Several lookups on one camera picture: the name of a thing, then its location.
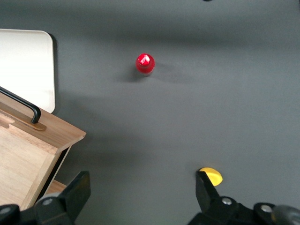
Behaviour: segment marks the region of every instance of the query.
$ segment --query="wooden box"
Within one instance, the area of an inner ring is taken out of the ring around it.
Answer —
[[[70,147],[86,134],[42,109],[37,128],[30,126],[32,115],[0,94],[0,205],[14,203],[21,210],[47,189]]]

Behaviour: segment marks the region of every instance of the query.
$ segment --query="yellow ball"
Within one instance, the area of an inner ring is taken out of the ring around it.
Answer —
[[[213,186],[219,185],[223,181],[223,177],[219,171],[210,167],[203,167],[199,171],[206,172]]]

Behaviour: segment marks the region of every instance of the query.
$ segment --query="red bottle cap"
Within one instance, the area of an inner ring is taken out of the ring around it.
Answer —
[[[140,54],[139,57],[137,57],[135,66],[141,73],[149,74],[154,70],[155,61],[151,55],[143,53]]]

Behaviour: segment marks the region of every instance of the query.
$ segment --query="black handle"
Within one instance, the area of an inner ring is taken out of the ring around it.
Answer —
[[[13,100],[21,103],[22,105],[30,108],[33,111],[33,117],[32,117],[31,123],[33,123],[33,124],[38,123],[38,120],[41,117],[41,110],[36,105],[30,103],[29,101],[25,100],[24,98],[21,98],[20,96],[17,96],[16,94],[6,90],[3,87],[0,87],[0,93],[12,98]]]

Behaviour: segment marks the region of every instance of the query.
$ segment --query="white board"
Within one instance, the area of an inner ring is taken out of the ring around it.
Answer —
[[[52,113],[53,41],[39,30],[0,29],[0,86]]]

